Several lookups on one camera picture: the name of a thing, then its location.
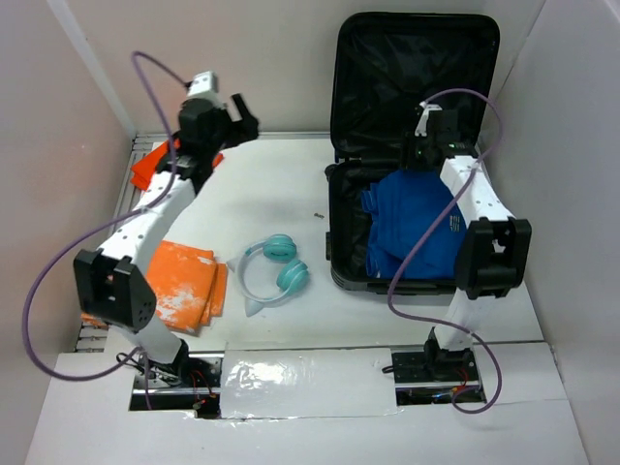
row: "wall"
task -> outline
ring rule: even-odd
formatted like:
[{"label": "wall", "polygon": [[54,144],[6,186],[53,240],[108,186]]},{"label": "wall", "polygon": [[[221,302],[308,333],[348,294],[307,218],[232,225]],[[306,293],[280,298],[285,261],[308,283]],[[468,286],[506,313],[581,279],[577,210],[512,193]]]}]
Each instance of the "wall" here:
[{"label": "wall", "polygon": [[527,282],[591,462],[620,443],[620,20],[603,0],[547,0],[499,99],[494,185],[534,228]]},{"label": "wall", "polygon": [[[2,2],[0,61],[0,450],[14,465],[49,381],[21,346],[23,300],[53,253],[110,216],[130,141],[45,2]],[[52,366],[77,337],[72,274],[61,263],[33,310],[36,349]]]},{"label": "wall", "polygon": [[[143,49],[188,79],[220,75],[222,95],[243,92],[267,130],[326,130],[338,29],[363,11],[476,13],[502,31],[499,88],[544,0],[49,0],[68,1],[139,131],[161,132],[127,61]],[[183,89],[154,76],[169,118]]]}]

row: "plastic wrap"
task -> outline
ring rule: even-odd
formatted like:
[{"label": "plastic wrap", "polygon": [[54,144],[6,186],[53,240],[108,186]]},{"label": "plastic wrap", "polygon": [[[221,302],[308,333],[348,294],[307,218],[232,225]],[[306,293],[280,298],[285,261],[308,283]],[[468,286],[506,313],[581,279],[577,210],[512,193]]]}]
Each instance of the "plastic wrap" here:
[{"label": "plastic wrap", "polygon": [[389,349],[228,351],[222,418],[376,417],[397,413]]}]

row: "cat ear headphones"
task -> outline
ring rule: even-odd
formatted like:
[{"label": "cat ear headphones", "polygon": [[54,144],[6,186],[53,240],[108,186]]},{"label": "cat ear headphones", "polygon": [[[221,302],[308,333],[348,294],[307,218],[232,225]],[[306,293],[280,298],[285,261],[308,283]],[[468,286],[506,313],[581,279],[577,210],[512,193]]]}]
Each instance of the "cat ear headphones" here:
[{"label": "cat ear headphones", "polygon": [[[245,268],[250,262],[252,255],[263,249],[263,255],[268,259],[286,264],[276,279],[276,284],[282,290],[272,297],[258,297],[248,290],[244,274]],[[245,315],[252,317],[264,307],[274,306],[285,298],[301,291],[308,280],[310,273],[306,263],[296,259],[297,246],[293,240],[285,234],[275,234],[266,240],[250,245],[236,261],[228,263],[229,268],[236,273],[241,292],[245,295]]]}]

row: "table surface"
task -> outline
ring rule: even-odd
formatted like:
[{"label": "table surface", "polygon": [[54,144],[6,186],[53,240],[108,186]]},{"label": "table surface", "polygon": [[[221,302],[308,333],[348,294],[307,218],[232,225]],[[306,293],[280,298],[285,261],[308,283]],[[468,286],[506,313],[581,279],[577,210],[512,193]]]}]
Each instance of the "table surface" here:
[{"label": "table surface", "polygon": [[[225,152],[194,202],[172,225],[166,240],[213,250],[227,261],[245,246],[275,233],[290,235],[308,264],[311,281],[302,294],[247,318],[237,283],[229,276],[223,316],[198,336],[181,334],[192,351],[271,348],[339,348],[423,344],[430,325],[393,315],[387,297],[338,288],[326,260],[329,204],[324,170],[333,163],[328,138],[260,139]],[[325,218],[314,216],[315,213]],[[281,265],[256,257],[246,282],[257,295],[275,295]],[[451,295],[398,296],[400,309],[443,317]],[[542,341],[525,285],[499,299],[480,336],[489,342]],[[110,333],[106,350],[126,349]]]},{"label": "table surface", "polygon": [[[230,279],[223,317],[198,337],[182,335],[193,351],[424,342],[428,326],[393,316],[385,296],[347,293],[333,284],[325,260],[323,173],[331,161],[327,139],[259,140],[230,150],[172,226],[167,239],[213,249],[221,260],[258,238],[287,233],[312,271],[302,295],[250,319]],[[256,260],[248,270],[249,284],[257,293],[275,292],[277,269]],[[449,296],[398,299],[410,313],[437,317],[449,303]],[[491,342],[543,339],[525,286],[498,302],[480,334]],[[104,353],[63,354],[56,369],[101,371],[126,347],[118,334],[110,334]],[[548,346],[492,347],[503,368],[504,390],[498,404],[479,416],[458,414],[451,405],[427,405],[364,418],[201,420],[190,412],[128,412],[134,378],[129,368],[91,383],[51,380],[27,463],[587,464]],[[475,351],[490,395],[497,376],[482,349]],[[355,382],[344,374],[339,378],[347,386]]]}]

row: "blue cloth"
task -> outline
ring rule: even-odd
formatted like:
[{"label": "blue cloth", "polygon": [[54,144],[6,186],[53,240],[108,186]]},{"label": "blue cloth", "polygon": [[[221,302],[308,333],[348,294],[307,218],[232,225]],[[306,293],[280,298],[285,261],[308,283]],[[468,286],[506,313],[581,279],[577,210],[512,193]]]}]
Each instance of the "blue cloth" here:
[{"label": "blue cloth", "polygon": [[[398,266],[453,196],[435,171],[398,170],[361,193],[372,216],[368,238],[368,276],[391,278]],[[454,277],[454,260],[465,236],[458,206],[439,224],[405,270],[408,279]]]}]

